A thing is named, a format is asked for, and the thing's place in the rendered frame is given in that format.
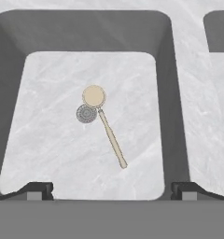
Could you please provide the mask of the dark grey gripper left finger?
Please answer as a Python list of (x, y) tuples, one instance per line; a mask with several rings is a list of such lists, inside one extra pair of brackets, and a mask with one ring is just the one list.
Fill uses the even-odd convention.
[(0, 201), (53, 201), (52, 182), (29, 182), (21, 189), (1, 195)]

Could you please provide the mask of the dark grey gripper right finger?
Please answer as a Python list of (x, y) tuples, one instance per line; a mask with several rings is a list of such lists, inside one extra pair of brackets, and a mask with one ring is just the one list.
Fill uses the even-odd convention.
[(224, 196), (210, 192), (195, 182), (173, 182), (171, 199), (176, 201), (224, 201)]

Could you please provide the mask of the grey round sink drain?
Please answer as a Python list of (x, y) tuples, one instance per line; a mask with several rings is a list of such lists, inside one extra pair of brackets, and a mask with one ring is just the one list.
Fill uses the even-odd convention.
[(77, 119), (81, 123), (91, 123), (97, 117), (97, 110), (95, 108), (91, 108), (87, 105), (81, 105), (77, 109)]

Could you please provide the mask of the beige wooden dish brush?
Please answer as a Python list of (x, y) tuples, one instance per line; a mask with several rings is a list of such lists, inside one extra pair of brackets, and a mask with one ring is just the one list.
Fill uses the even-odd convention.
[(109, 142), (114, 149), (114, 152), (118, 158), (119, 166), (122, 169), (125, 169), (128, 166), (128, 163), (124, 159), (122, 151), (119, 147), (119, 143), (117, 141), (116, 136), (113, 133), (113, 130), (109, 126), (107, 118), (105, 116), (105, 112), (102, 109), (102, 106), (105, 103), (106, 94), (102, 87), (97, 85), (88, 86), (82, 93), (82, 100), (85, 105), (91, 108), (95, 108), (98, 111), (100, 119), (105, 127), (106, 135), (109, 139)]

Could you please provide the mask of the grey marble sink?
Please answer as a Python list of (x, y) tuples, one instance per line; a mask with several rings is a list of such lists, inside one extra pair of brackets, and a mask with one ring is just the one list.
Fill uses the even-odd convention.
[[(0, 14), (0, 196), (53, 183), (58, 200), (165, 200), (175, 181), (224, 195), (224, 52), (159, 11)], [(125, 169), (97, 111), (97, 85)]]

